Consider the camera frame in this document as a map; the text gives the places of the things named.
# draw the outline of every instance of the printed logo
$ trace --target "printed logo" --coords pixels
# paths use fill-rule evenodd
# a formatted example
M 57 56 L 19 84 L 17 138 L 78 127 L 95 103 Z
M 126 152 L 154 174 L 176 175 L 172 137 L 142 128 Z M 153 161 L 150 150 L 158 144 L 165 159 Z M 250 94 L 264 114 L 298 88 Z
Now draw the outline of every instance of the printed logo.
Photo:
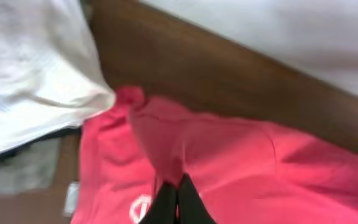
M 141 195 L 136 199 L 129 209 L 129 216 L 131 220 L 138 224 L 144 218 L 147 212 L 147 208 L 152 203 L 152 197 L 149 195 Z

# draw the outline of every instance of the white wall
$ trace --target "white wall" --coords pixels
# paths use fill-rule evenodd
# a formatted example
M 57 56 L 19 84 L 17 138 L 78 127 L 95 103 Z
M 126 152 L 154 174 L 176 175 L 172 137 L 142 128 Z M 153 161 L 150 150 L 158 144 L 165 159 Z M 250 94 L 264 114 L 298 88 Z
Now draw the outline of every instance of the white wall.
M 358 95 L 358 0 L 142 0 Z

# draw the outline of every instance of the white cloth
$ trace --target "white cloth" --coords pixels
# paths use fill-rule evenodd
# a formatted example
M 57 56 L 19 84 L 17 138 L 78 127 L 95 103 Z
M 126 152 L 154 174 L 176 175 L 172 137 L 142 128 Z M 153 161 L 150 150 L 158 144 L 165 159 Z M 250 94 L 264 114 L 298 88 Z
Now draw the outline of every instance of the white cloth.
M 77 0 L 0 0 L 0 153 L 114 100 Z

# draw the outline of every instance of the clothing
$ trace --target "clothing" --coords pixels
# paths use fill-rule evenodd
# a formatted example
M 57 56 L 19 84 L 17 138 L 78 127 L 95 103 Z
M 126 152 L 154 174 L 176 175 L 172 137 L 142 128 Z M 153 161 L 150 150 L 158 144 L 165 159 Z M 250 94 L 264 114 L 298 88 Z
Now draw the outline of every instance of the clothing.
M 0 154 L 114 99 L 78 0 L 0 0 Z
M 60 139 L 48 139 L 16 149 L 0 158 L 0 195 L 46 189 L 55 173 Z
M 47 146 L 47 144 L 43 144 L 39 142 L 45 141 L 45 140 L 50 140 L 50 139 L 57 139 L 57 138 L 62 138 L 64 136 L 67 136 L 69 134 L 81 134 L 81 128 L 64 128 L 64 129 L 60 129 L 58 131 L 46 134 L 44 136 L 41 136 L 37 139 L 31 140 L 23 145 L 17 146 L 15 148 L 11 148 L 10 150 L 0 153 L 0 162 L 4 162 L 8 159 L 11 159 L 15 156 L 17 156 L 18 154 L 20 154 L 23 150 L 26 150 L 28 148 L 32 148 L 34 146 L 36 146 L 36 148 L 38 148 L 38 146 L 41 146 L 41 148 L 44 148 L 44 146 Z
M 358 223 L 357 155 L 275 123 L 146 101 L 136 88 L 117 95 L 84 125 L 72 224 L 137 223 L 133 210 L 141 217 L 145 198 L 185 172 L 219 224 Z
M 140 224 L 216 224 L 189 175 L 183 176 L 177 188 L 164 182 Z

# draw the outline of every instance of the red fabric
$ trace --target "red fabric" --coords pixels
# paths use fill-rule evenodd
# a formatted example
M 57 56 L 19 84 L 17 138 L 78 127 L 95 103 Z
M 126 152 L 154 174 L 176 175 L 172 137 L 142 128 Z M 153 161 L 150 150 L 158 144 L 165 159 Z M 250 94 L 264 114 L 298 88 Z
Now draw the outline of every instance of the red fabric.
M 145 101 L 136 88 L 117 97 L 84 126 L 72 224 L 133 224 L 133 201 L 183 172 L 219 224 L 358 223 L 358 156 L 274 123 Z

